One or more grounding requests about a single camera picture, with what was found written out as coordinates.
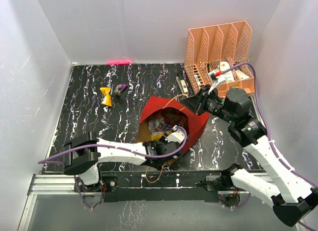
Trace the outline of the silver snack wrapper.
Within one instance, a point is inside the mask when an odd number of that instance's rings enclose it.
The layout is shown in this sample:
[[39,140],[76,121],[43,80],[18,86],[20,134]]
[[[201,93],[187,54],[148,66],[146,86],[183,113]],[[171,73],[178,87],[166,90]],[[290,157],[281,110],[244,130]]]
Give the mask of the silver snack wrapper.
[[148,130],[151,135],[162,131],[162,121],[162,117],[151,117],[148,120]]

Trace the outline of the red brown paper bag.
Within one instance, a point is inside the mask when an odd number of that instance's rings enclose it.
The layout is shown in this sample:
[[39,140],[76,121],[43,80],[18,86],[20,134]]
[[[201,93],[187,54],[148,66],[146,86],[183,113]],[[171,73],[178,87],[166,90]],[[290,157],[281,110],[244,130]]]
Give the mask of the red brown paper bag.
[[208,119],[208,113],[195,115],[175,99],[151,96],[142,110],[136,141],[149,143],[151,155],[165,155],[177,150],[183,143],[177,135],[183,135],[183,130],[186,132],[186,143],[176,154],[150,158],[145,165],[161,170],[170,166],[199,140]]

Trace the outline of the yellow snack packet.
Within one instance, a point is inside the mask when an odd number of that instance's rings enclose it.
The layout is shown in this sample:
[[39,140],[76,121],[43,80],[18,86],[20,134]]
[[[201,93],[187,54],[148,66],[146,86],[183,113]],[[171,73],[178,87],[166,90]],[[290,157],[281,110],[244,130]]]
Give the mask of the yellow snack packet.
[[103,100],[101,102],[102,105],[112,107],[112,98],[111,98],[111,88],[109,87],[101,87],[100,91],[103,95]]

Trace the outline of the purple M&M's packet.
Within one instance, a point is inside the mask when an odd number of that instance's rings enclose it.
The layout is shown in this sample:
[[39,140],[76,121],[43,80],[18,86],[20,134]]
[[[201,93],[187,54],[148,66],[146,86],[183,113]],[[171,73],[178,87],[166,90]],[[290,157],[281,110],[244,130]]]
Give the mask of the purple M&M's packet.
[[127,83],[121,83],[121,84],[116,85],[114,88],[113,94],[120,95],[127,86],[128,86]]

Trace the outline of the brown M&M's packet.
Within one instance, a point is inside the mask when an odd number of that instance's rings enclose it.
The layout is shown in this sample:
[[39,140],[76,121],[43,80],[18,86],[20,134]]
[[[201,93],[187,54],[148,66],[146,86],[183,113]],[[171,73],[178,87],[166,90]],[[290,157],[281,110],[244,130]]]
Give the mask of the brown M&M's packet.
[[159,124],[156,128],[157,132],[167,133],[168,131],[172,130],[173,126],[170,124]]

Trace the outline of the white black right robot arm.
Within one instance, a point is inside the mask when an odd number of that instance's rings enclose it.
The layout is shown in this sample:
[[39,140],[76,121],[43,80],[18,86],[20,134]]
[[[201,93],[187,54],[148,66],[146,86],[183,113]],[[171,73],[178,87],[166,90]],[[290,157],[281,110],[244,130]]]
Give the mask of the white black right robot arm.
[[180,103],[195,115],[209,112],[227,122],[231,137],[261,164],[273,181],[268,183],[234,163],[217,179],[205,181],[205,186],[243,189],[271,207],[276,217],[289,227],[315,209],[318,189],[295,175],[279,154],[273,152],[275,147],[268,140],[265,126],[249,113],[252,101],[244,89],[231,88],[225,99],[221,99],[217,89],[206,85]]

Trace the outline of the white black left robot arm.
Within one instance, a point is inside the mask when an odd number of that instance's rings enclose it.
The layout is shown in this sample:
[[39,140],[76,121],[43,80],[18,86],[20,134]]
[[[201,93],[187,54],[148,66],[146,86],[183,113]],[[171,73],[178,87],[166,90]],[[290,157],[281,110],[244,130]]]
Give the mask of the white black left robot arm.
[[78,176],[90,190],[102,187],[99,163],[119,162],[162,168],[166,162],[182,155],[186,135],[177,129],[158,141],[118,143],[99,138],[95,132],[75,137],[64,143],[64,175]]

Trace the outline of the red snack packet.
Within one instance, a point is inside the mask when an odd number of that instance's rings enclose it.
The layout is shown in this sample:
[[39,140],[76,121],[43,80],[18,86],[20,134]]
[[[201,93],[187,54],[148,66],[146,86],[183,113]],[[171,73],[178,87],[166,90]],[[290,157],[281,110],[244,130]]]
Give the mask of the red snack packet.
[[167,107],[160,112],[160,115],[172,127],[180,126],[186,130],[187,134],[189,134],[188,117],[182,111]]

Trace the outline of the green white tube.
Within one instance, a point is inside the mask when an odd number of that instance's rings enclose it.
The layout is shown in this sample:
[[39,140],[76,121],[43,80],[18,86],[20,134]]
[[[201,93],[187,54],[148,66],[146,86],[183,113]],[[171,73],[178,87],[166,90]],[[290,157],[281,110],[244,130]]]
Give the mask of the green white tube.
[[195,75],[197,82],[200,84],[201,83],[201,79],[198,75]]

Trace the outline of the beige black stapler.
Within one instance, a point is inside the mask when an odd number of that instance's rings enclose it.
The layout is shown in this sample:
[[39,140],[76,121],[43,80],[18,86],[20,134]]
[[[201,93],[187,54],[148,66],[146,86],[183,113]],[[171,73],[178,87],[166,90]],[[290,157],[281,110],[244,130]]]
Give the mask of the beige black stapler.
[[181,71],[178,71],[176,73],[176,81],[178,83],[179,88],[181,89],[181,92],[184,94],[188,94],[188,89],[185,83],[185,79],[183,77],[183,73]]

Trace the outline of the peach plastic file organizer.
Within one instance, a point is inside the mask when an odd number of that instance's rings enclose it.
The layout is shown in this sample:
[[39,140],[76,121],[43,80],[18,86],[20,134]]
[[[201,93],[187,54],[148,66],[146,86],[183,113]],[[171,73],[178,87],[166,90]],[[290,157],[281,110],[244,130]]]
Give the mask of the peach plastic file organizer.
[[[194,93],[212,84],[208,72],[247,61],[252,28],[246,21],[191,28],[188,30],[184,69]],[[199,84],[195,75],[201,79]]]

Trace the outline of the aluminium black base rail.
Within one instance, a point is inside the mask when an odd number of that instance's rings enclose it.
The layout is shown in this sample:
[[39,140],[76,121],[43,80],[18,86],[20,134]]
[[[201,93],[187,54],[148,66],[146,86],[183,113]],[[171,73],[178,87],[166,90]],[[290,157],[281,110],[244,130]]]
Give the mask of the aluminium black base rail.
[[81,194],[79,181],[62,174],[35,175],[20,231],[270,231],[280,226],[272,209],[241,190],[197,187],[219,171],[105,171]]

